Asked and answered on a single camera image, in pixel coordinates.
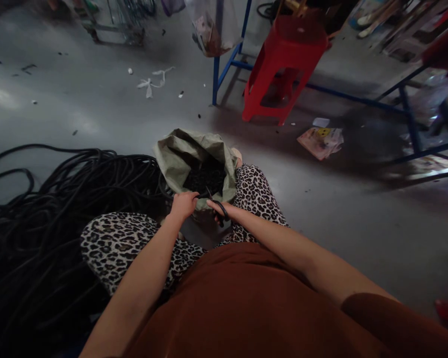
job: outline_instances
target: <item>red plastic stool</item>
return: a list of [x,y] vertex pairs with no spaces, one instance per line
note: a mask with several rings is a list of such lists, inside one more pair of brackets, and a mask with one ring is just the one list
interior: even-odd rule
[[[278,117],[279,125],[284,125],[300,92],[324,54],[327,41],[324,27],[311,18],[278,16],[245,87],[243,121],[249,122],[252,116],[264,115]],[[276,78],[275,75],[281,68],[285,68],[284,74]],[[292,83],[302,72],[299,86],[292,91]],[[288,96],[289,102],[285,107],[270,108],[261,105],[271,84],[277,87],[278,99]]]

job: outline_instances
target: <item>right hand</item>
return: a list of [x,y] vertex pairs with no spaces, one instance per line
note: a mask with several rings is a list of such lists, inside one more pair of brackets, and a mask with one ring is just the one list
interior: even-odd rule
[[[214,202],[212,202],[210,200],[207,200],[206,204],[208,205],[208,207],[214,209],[214,212],[219,213],[224,218],[224,213],[221,210],[221,207],[219,205],[215,204]],[[227,211],[227,215],[229,216],[229,219],[232,220],[231,213],[232,213],[233,209],[235,209],[235,206],[233,206],[229,203],[226,203],[226,202],[222,202],[221,204],[223,205],[224,209]],[[214,217],[214,221],[216,221],[216,222],[219,221],[217,216]]]

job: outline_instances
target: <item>black cable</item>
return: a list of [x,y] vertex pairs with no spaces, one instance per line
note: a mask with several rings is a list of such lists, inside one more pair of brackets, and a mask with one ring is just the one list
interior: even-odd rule
[[273,2],[265,2],[257,7],[257,13],[260,17],[268,19],[270,20],[270,23],[272,23],[277,16],[277,9],[274,8],[275,6]]
[[165,207],[153,157],[29,144],[0,159],[29,148],[74,155],[40,188],[27,169],[0,173],[28,180],[24,193],[0,204],[0,357],[49,357],[82,340],[109,297],[81,257],[81,231],[107,212],[156,217]]

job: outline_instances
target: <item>gray floor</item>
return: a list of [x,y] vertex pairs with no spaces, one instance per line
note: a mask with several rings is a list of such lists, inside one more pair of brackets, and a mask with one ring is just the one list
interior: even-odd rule
[[[243,6],[236,6],[239,21]],[[360,170],[367,161],[400,154],[401,126],[392,124],[398,118],[305,90],[283,127],[265,118],[243,123],[241,94],[248,73],[232,68],[220,105],[210,106],[213,61],[193,43],[185,12],[149,21],[144,48],[129,48],[95,45],[79,24],[50,23],[34,9],[18,7],[0,17],[0,152],[46,143],[152,154],[156,141],[177,127],[219,133],[246,163],[264,171],[291,227],[418,312],[435,317],[433,300],[448,297],[448,180],[391,190]],[[253,9],[244,51],[255,55],[268,29]],[[371,95],[408,69],[377,55],[369,49],[371,42],[356,41],[355,34],[346,28],[338,36],[314,83]],[[37,66],[31,75],[20,70],[28,64]],[[146,99],[136,88],[139,80],[170,66],[176,69],[166,76],[165,87]],[[317,116],[344,128],[344,149],[324,162],[296,142]],[[30,150],[3,160],[0,171],[28,167],[42,182],[64,158]],[[0,202],[24,186],[19,176],[0,182]],[[193,223],[183,231],[211,245]]]

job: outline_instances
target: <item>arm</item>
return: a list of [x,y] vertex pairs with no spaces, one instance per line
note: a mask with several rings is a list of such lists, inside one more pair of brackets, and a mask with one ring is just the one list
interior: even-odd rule
[[174,243],[199,193],[174,195],[171,213],[136,256],[91,332],[80,358],[120,357],[154,312],[163,290]]
[[[219,207],[209,200],[208,205],[221,213]],[[245,227],[282,261],[305,275],[316,291],[330,298],[337,306],[340,307],[351,295],[362,292],[375,293],[396,301],[356,268],[305,236],[244,209],[227,203],[223,205],[232,221]]]

